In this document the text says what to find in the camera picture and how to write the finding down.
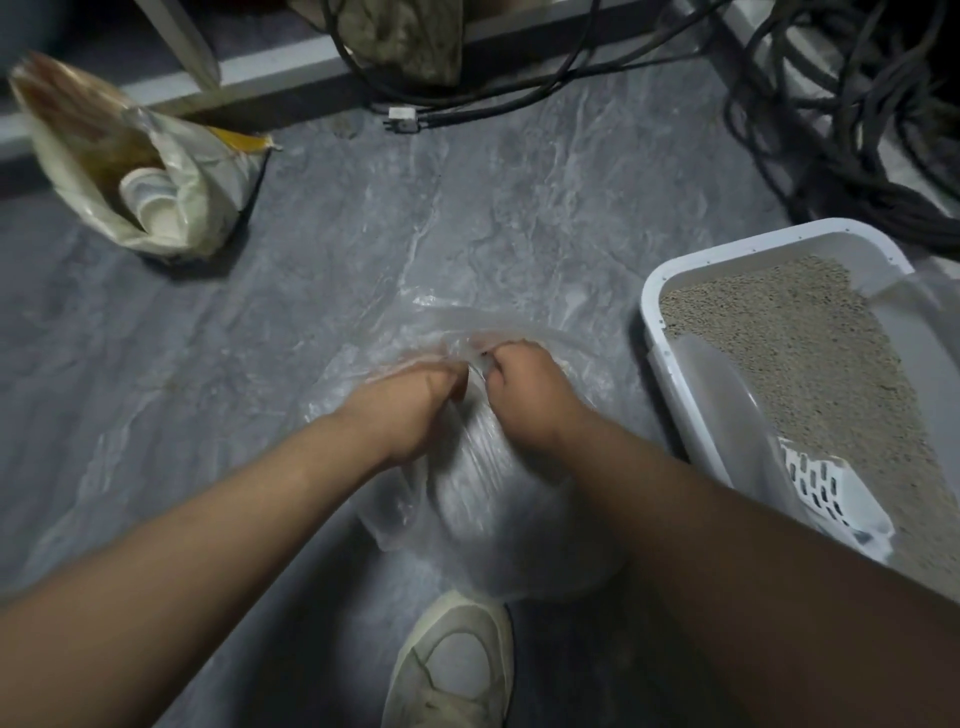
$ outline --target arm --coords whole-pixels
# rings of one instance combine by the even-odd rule
[[[424,446],[466,365],[419,365],[0,612],[0,725],[150,725],[334,510]]]
[[[545,350],[493,355],[505,433],[573,473],[760,724],[960,725],[960,607],[605,420]]]

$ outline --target forearm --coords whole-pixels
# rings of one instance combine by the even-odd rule
[[[0,613],[0,724],[150,724],[377,466],[322,418]]]
[[[952,603],[590,414],[557,455],[764,724],[960,720]]]

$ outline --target hand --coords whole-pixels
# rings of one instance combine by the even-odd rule
[[[487,375],[487,397],[504,434],[542,452],[563,446],[569,429],[590,410],[564,372],[537,344],[502,344],[490,352],[496,367]]]
[[[361,384],[334,413],[369,438],[381,467],[402,465],[426,447],[437,413],[467,390],[467,363],[414,364]]]

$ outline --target person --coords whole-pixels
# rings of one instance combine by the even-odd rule
[[[574,394],[550,354],[491,352],[491,407],[556,458],[761,725],[960,725],[960,608],[719,486]],[[0,724],[150,725],[317,528],[421,452],[463,363],[363,384],[204,493],[35,585],[0,614]],[[452,593],[401,649],[385,728],[501,725],[505,609]]]

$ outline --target person's right hand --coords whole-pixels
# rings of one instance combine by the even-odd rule
[[[555,452],[589,410],[543,347],[522,341],[490,351],[487,397],[504,434],[529,449]]]

